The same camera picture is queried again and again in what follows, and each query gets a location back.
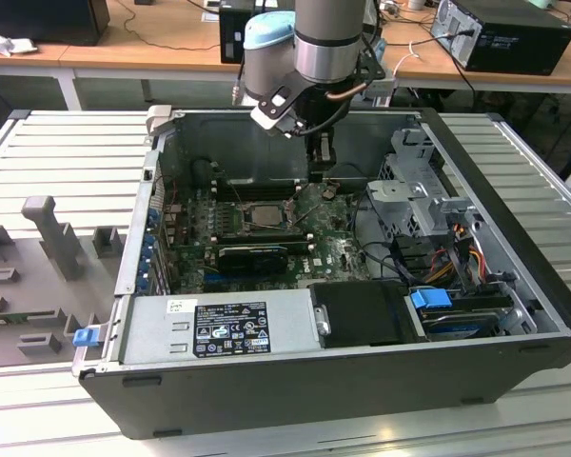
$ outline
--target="copper tube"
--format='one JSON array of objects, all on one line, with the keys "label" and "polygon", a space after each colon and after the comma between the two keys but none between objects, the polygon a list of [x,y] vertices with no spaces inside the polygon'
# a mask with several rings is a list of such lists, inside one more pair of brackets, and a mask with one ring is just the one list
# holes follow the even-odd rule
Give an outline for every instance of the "copper tube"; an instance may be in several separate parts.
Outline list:
[{"label": "copper tube", "polygon": [[361,83],[358,86],[356,86],[355,88],[351,88],[349,90],[346,90],[345,92],[341,92],[341,93],[327,92],[325,94],[325,98],[327,98],[330,102],[342,102],[342,101],[347,100],[349,98],[353,98],[353,96],[357,95],[358,93],[360,93],[362,90],[366,89],[367,87],[368,87],[367,83]]}]

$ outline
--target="motherboard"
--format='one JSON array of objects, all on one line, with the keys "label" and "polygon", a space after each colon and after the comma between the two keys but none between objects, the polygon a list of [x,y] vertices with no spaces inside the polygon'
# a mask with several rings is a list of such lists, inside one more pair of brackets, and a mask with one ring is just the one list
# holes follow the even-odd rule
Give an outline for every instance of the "motherboard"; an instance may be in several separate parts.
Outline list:
[{"label": "motherboard", "polygon": [[172,290],[306,288],[370,279],[351,232],[355,196],[338,183],[194,190],[167,219]]}]

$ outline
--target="power supply label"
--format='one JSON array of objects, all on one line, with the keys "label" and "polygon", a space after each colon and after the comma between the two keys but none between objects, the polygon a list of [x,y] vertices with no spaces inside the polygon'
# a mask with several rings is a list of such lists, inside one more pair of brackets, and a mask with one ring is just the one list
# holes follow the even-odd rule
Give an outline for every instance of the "power supply label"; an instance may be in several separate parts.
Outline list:
[{"label": "power supply label", "polygon": [[199,358],[270,352],[266,302],[198,306],[194,345]]}]

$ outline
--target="black plastic cover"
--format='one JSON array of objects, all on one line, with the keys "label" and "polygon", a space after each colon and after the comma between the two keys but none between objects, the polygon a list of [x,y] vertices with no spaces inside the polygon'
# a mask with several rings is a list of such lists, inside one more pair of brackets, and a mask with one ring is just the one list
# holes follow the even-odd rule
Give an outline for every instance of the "black plastic cover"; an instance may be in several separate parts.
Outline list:
[{"label": "black plastic cover", "polygon": [[400,283],[317,283],[310,289],[313,306],[327,312],[330,334],[324,338],[325,348],[418,341]]}]

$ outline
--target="light blue robot joint cap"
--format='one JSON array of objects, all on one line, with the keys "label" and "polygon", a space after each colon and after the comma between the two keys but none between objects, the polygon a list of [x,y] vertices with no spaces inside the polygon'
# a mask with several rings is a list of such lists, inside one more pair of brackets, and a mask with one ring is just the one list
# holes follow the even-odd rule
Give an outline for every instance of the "light blue robot joint cap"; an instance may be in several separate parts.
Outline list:
[{"label": "light blue robot joint cap", "polygon": [[252,17],[246,24],[245,50],[259,50],[294,36],[296,13],[272,11]]}]

